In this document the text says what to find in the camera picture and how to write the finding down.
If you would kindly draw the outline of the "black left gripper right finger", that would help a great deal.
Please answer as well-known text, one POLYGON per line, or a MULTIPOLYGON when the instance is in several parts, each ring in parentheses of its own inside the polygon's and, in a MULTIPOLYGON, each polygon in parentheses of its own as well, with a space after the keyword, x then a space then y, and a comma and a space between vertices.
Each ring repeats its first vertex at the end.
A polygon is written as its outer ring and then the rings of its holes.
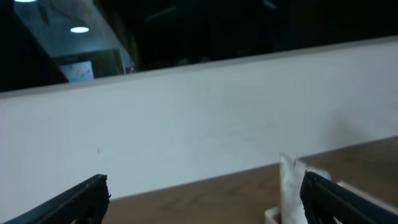
POLYGON ((306 171, 300 198, 309 224, 397 224, 397 215, 306 171))

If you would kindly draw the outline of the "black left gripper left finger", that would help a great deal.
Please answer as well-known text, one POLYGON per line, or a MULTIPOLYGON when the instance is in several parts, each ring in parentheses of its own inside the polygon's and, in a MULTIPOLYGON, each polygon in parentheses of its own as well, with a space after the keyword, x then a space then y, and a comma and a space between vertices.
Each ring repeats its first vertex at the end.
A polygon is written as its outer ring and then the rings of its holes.
POLYGON ((4 224, 100 224, 110 198, 106 181, 106 175, 96 174, 4 224))

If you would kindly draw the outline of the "white squeeze tube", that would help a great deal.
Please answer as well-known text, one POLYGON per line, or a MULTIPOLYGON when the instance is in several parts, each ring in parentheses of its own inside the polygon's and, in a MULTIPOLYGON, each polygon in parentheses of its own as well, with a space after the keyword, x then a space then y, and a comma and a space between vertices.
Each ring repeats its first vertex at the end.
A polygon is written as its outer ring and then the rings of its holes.
POLYGON ((306 171, 315 172, 330 180, 331 175, 321 169, 293 159, 285 154, 279 155, 280 169, 280 213, 283 224, 307 224, 305 210, 300 198, 300 189, 306 171))

